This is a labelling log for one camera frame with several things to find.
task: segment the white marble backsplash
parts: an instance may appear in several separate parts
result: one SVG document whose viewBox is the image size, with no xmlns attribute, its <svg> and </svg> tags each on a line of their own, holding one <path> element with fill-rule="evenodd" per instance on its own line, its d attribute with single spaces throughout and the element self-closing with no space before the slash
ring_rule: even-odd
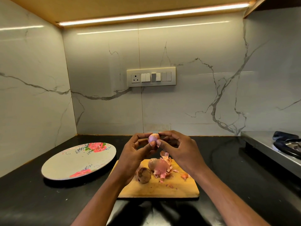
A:
<svg viewBox="0 0 301 226">
<path fill-rule="evenodd" d="M 0 0 L 0 177 L 76 135 L 60 30 Z"/>
<path fill-rule="evenodd" d="M 300 38 L 301 8 L 65 30 L 77 132 L 300 131 Z M 170 66 L 176 86 L 128 89 L 127 69 Z"/>
</svg>

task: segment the cutting board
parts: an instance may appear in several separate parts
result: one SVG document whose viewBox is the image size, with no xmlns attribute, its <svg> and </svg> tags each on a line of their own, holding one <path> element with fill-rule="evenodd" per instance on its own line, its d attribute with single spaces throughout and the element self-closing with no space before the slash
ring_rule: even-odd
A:
<svg viewBox="0 0 301 226">
<path fill-rule="evenodd" d="M 149 159 L 141 162 L 143 167 L 148 168 Z M 178 170 L 178 173 L 171 172 L 171 175 L 165 178 L 163 183 L 160 183 L 160 178 L 155 178 L 152 174 L 151 179 L 146 184 L 138 182 L 136 176 L 132 181 L 123 188 L 119 194 L 119 198 L 196 198 L 200 192 L 193 178 L 187 178 L 186 181 L 181 178 L 184 171 L 179 165 L 172 160 L 172 169 Z"/>
</svg>

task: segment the black countertop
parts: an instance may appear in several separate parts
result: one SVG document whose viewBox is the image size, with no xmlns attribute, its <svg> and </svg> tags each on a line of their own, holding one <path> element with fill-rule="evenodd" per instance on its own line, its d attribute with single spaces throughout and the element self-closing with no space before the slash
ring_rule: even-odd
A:
<svg viewBox="0 0 301 226">
<path fill-rule="evenodd" d="M 301 180 L 240 137 L 192 137 L 207 165 L 271 225 L 301 225 Z M 70 225 L 108 177 L 130 136 L 80 135 L 0 178 L 0 225 Z M 106 142 L 117 154 L 90 175 L 44 179 L 41 167 L 56 153 L 79 144 Z M 205 192 L 198 200 L 132 199 L 115 203 L 108 225 L 225 225 Z"/>
</svg>

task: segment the floral plate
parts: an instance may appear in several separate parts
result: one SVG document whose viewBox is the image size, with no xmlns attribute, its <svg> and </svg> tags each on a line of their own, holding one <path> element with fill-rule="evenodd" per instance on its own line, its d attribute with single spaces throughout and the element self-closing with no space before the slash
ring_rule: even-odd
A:
<svg viewBox="0 0 301 226">
<path fill-rule="evenodd" d="M 109 143 L 86 143 L 68 148 L 48 159 L 42 174 L 52 180 L 68 180 L 90 174 L 107 165 L 116 155 Z"/>
</svg>

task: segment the gas stove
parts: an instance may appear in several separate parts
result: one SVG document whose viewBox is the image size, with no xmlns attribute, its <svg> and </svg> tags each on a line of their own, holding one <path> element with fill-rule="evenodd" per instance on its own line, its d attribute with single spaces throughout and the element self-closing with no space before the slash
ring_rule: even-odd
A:
<svg viewBox="0 0 301 226">
<path fill-rule="evenodd" d="M 289 132 L 296 138 L 275 141 L 274 132 L 241 132 L 242 138 L 275 162 L 301 178 L 301 132 Z"/>
</svg>

